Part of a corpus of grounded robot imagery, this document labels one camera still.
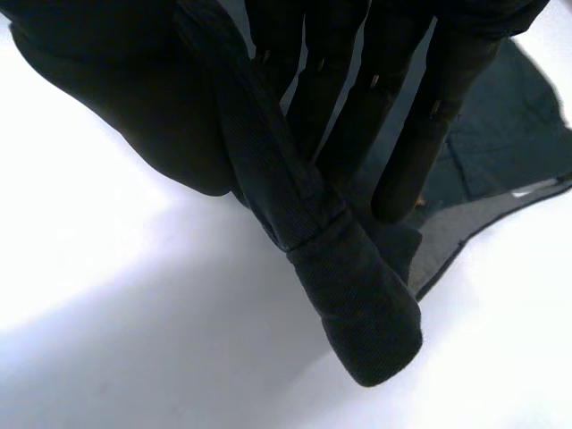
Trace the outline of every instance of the white surface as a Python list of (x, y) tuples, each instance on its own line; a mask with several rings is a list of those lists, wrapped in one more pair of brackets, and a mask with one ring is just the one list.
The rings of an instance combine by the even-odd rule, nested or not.
[[(571, 11), (518, 38), (568, 118)], [(572, 427), (572, 194), (472, 240), (363, 390), (249, 213), (151, 170), (5, 22), (0, 64), (0, 428)]]

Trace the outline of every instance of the dark fabric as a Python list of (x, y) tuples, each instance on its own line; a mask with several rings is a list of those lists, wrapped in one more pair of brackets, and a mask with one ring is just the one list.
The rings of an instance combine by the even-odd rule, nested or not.
[[(239, 31), (217, 3), (192, 0), (178, 4), (173, 33), (159, 55), (164, 63), (152, 64), (155, 56), (146, 58), (144, 63), (150, 65), (140, 70), (147, 77), (143, 80), (131, 74), (131, 63), (109, 68), (60, 58), (37, 49), (18, 25), (13, 26), (13, 36), (32, 67), (117, 126), (136, 150), (142, 148), (141, 132), (164, 125), (150, 115), (138, 116), (137, 103), (146, 104), (143, 110), (149, 112), (156, 99), (162, 101), (159, 106), (180, 118), (181, 134), (190, 140), (184, 119), (196, 123), (193, 115), (198, 107), (188, 104), (208, 101), (211, 93), (214, 117), (240, 187), (236, 192), (287, 253), (341, 363), (358, 383), (373, 386), (413, 359), (422, 343), (414, 295), (381, 258), (343, 199), (299, 157), (275, 97), (257, 79)], [(148, 90), (149, 84), (166, 84), (164, 72), (172, 63), (180, 66), (178, 74), (169, 75), (181, 85), (179, 90)], [(203, 73), (190, 74), (193, 67)], [(209, 88), (201, 93), (203, 98), (181, 99), (180, 92), (192, 95), (184, 91), (197, 85)], [(154, 124), (141, 123), (138, 128), (141, 119)], [(171, 123), (167, 125), (164, 132), (170, 137)], [(161, 141), (160, 133), (153, 137), (157, 150), (173, 143)], [(167, 149), (173, 150), (170, 157), (174, 157), (181, 147)], [(153, 154), (146, 155), (154, 162)]]
[(278, 99), (295, 77), (305, 22), (308, 50), (287, 114), (297, 150), (308, 161), (348, 76), (367, 0), (246, 0), (255, 64)]
[[(30, 2), (0, 0), (0, 10), (14, 19), (21, 4)], [(224, 0), (223, 4), (232, 12), (243, 35), (247, 35), (242, 2)], [(206, 194), (233, 190), (253, 210), (271, 239), (287, 252), (342, 363), (359, 383), (380, 383), (406, 365), (421, 344), (419, 313), (411, 294), (423, 296), (473, 233), (505, 214), (557, 195), (570, 186), (555, 181), (524, 198), (510, 194), (515, 187), (540, 178), (553, 179), (570, 170), (570, 132), (558, 115), (550, 86), (512, 44), (503, 46), (498, 60), (475, 84), (478, 93), (469, 95), (461, 120), (446, 140), (425, 186), (426, 205), (414, 212), (407, 225), (380, 227), (365, 202), (371, 198), (415, 95), (429, 35), (414, 55), (410, 74), (373, 150), (349, 185), (345, 196), (348, 209), (316, 170), (297, 157), (284, 121), (275, 110), (273, 96), (254, 77), (246, 48), (228, 18), (214, 4), (203, 0), (187, 6), (178, 9), (176, 18), (179, 32), (186, 35), (187, 46), (175, 37), (171, 27), (168, 37), (159, 38), (160, 41), (136, 38), (136, 54), (131, 57), (123, 52), (94, 60), (100, 51), (85, 58), (81, 52), (75, 52), (73, 58), (63, 58), (62, 53), (55, 54), (57, 44), (48, 47), (44, 42), (42, 49), (36, 49), (18, 28), (13, 29), (13, 35), (21, 52), (40, 74), (118, 129), (157, 170)], [(148, 16), (143, 10), (139, 13)], [(139, 15), (127, 16), (137, 21)], [(102, 26), (100, 34), (121, 38), (128, 27)], [(30, 26), (29, 34), (32, 33), (40, 35), (41, 31)], [(84, 35), (80, 31), (75, 36), (73, 44)], [(361, 44), (360, 35), (354, 60)], [(350, 68), (341, 99), (347, 95), (356, 74), (357, 68)], [(175, 75), (181, 78), (173, 87), (167, 82)], [(201, 91), (191, 91), (196, 87), (201, 87)], [(495, 97), (488, 97), (488, 91)], [(285, 105), (290, 97), (291, 94), (286, 96)], [(529, 107), (533, 100), (542, 114), (537, 122), (521, 130), (518, 115), (524, 116), (523, 122), (537, 115)], [(209, 112), (202, 112), (204, 103), (213, 106), (214, 113), (210, 113), (217, 122), (216, 138), (199, 126), (208, 121)], [(160, 121), (154, 119), (152, 113), (162, 108), (180, 118), (176, 127), (168, 121), (171, 114), (160, 115)], [(339, 102), (334, 116), (340, 109)], [(478, 144), (465, 139), (466, 112), (471, 112), (471, 123), (482, 136)], [(505, 121), (514, 122), (510, 135), (501, 132)], [(194, 139), (195, 132), (206, 136)], [(489, 139), (495, 142), (494, 146), (486, 148), (482, 156), (475, 156), (479, 145)], [(223, 155), (226, 161), (220, 165), (224, 174), (231, 174), (213, 187), (211, 180), (218, 181), (220, 174), (211, 169), (201, 172), (200, 165), (188, 164), (200, 161), (200, 156), (192, 155), (210, 146), (217, 151), (222, 148), (230, 155)], [(546, 155), (532, 168), (527, 154), (543, 149)], [(515, 159), (523, 168), (515, 165), (502, 169), (500, 160), (499, 167), (491, 170), (499, 153), (505, 159), (517, 156)], [(217, 156), (212, 159), (220, 161)], [(485, 194), (467, 191), (470, 180), (462, 166), (471, 166), (475, 172), (475, 189), (487, 184)], [(418, 250), (420, 235), (416, 230), (423, 233)], [(411, 294), (400, 277), (409, 277)]]

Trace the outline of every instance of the dark gray cloth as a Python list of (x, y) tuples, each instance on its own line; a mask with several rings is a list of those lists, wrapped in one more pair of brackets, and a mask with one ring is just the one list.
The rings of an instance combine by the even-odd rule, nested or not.
[[(138, 17), (150, 19), (153, 15), (152, 10), (146, 9), (153, 5), (151, 0), (137, 3), (142, 8), (138, 13), (133, 12), (133, 7), (137, 9), (136, 3), (126, 1), (126, 6), (118, 9), (119, 16), (126, 20), (124, 28), (108, 27), (105, 20), (99, 20), (102, 15), (91, 15), (88, 9), (75, 8), (90, 25), (98, 20), (100, 25), (93, 29), (94, 33), (88, 34), (81, 31), (81, 26), (72, 25), (71, 29), (78, 32), (78, 39), (70, 38), (68, 34), (70, 47), (63, 43), (65, 32), (56, 32), (54, 43), (49, 43), (49, 38), (37, 37), (41, 29), (50, 29), (49, 20), (39, 20), (39, 15), (31, 22), (41, 25), (26, 31), (30, 20), (18, 20), (18, 16), (33, 2), (2, 0), (0, 10), (8, 12), (20, 23), (23, 30), (16, 26), (14, 39), (29, 63), (119, 130), (158, 171), (207, 194), (221, 195), (233, 190), (241, 196), (271, 239), (287, 253), (322, 317), (332, 347), (352, 376), (363, 385), (386, 380), (416, 354), (421, 334), (413, 293), (418, 297), (425, 293), (454, 257), (459, 243), (488, 222), (569, 186), (564, 183), (551, 185), (528, 198), (519, 199), (519, 204), (515, 204), (508, 193), (514, 187), (541, 178), (554, 178), (567, 170), (559, 162), (569, 159), (569, 145), (566, 144), (569, 132), (562, 126), (558, 110), (553, 111), (554, 106), (548, 106), (541, 109), (546, 127), (525, 131), (514, 129), (504, 137), (499, 134), (497, 147), (492, 147), (488, 156), (472, 156), (474, 146), (468, 143), (465, 146), (459, 143), (458, 152), (453, 154), (450, 150), (453, 145), (448, 144), (427, 184), (424, 194), (427, 205), (414, 213), (409, 225), (382, 227), (370, 216), (362, 197), (372, 190), (371, 184), (377, 181), (391, 152), (394, 142), (391, 136), (399, 134), (400, 122), (410, 105), (410, 92), (403, 91), (391, 114), (392, 119), (388, 118), (390, 122), (380, 134), (353, 189), (344, 196), (349, 203), (346, 205), (344, 198), (295, 153), (277, 106), (251, 70), (239, 32), (216, 3), (209, 0), (181, 2), (176, 9), (175, 27), (165, 31), (159, 25), (156, 32), (142, 30), (145, 26), (141, 26), (141, 22), (131, 26)], [(101, 4), (89, 1), (84, 5), (97, 7)], [(242, 2), (226, 0), (224, 4), (243, 35), (247, 35), (248, 23)], [(46, 9), (32, 7), (27, 11), (39, 13)], [(108, 17), (109, 13), (111, 10), (106, 10), (103, 16)], [(130, 29), (139, 34), (139, 37), (131, 35), (126, 39), (134, 46), (133, 54), (126, 55), (121, 49), (114, 53), (114, 44), (108, 43), (105, 34), (121, 38), (122, 33), (130, 33)], [(81, 37), (88, 41), (89, 50), (85, 56), (81, 52)], [(119, 47), (127, 47), (129, 52), (129, 43)], [(514, 60), (504, 65), (520, 70)], [(416, 67), (422, 71), (418, 64), (414, 64), (412, 70)], [(415, 79), (419, 75), (411, 73), (409, 82), (414, 85), (410, 88), (416, 88), (418, 81)], [(354, 77), (350, 76), (348, 85)], [(541, 98), (544, 103), (551, 99), (551, 89), (544, 81), (526, 78), (524, 85), (529, 84), (540, 85), (538, 91), (545, 96)], [(198, 85), (205, 86), (199, 94), (191, 90)], [(516, 88), (515, 91), (521, 95), (523, 89)], [(470, 100), (467, 103), (467, 108), (474, 108), (474, 124), (482, 127), (479, 130), (485, 139), (489, 131), (495, 134), (500, 127), (496, 122), (499, 112), (505, 114), (504, 120), (514, 120), (515, 114), (522, 114), (518, 111), (521, 104), (517, 101), (514, 105), (496, 105), (496, 102), (495, 97), (485, 98), (481, 104)], [(209, 107), (206, 113), (205, 109), (198, 108), (205, 105)], [(154, 119), (153, 112), (159, 114), (159, 120)], [(216, 127), (202, 126), (204, 121), (213, 118)], [(464, 119), (458, 126), (462, 127), (463, 123)], [(192, 139), (195, 132), (203, 133), (206, 144), (201, 139)], [(525, 135), (533, 134), (537, 139), (526, 140), (531, 147), (518, 145)], [(454, 141), (454, 136), (451, 134), (450, 141)], [(540, 142), (552, 145), (553, 156), (542, 158), (541, 163), (527, 164), (524, 161), (526, 151), (538, 150), (535, 145)], [(484, 182), (491, 182), (487, 169), (490, 169), (489, 164), (494, 164), (495, 154), (503, 150), (506, 150), (506, 159), (511, 159), (511, 151), (513, 154), (522, 151), (525, 168), (516, 168), (516, 179), (512, 179), (510, 169), (499, 168), (494, 172), (495, 185), (491, 189), (471, 193), (471, 189), (480, 189)], [(213, 164), (205, 168), (200, 163), (204, 159)], [(226, 170), (228, 166), (231, 167), (230, 174)], [(216, 167), (214, 173), (210, 167)], [(477, 172), (472, 182), (467, 175), (470, 167)], [(223, 180), (212, 186), (209, 179), (218, 181), (221, 174)], [(504, 198), (502, 204), (495, 198), (479, 199), (494, 195)], [(467, 201), (484, 206), (477, 209), (466, 204)], [(455, 212), (458, 207), (463, 210)], [(419, 233), (415, 229), (426, 237), (417, 253)], [(413, 264), (410, 264), (411, 258), (414, 258)], [(410, 291), (402, 282), (408, 277), (409, 267)]]

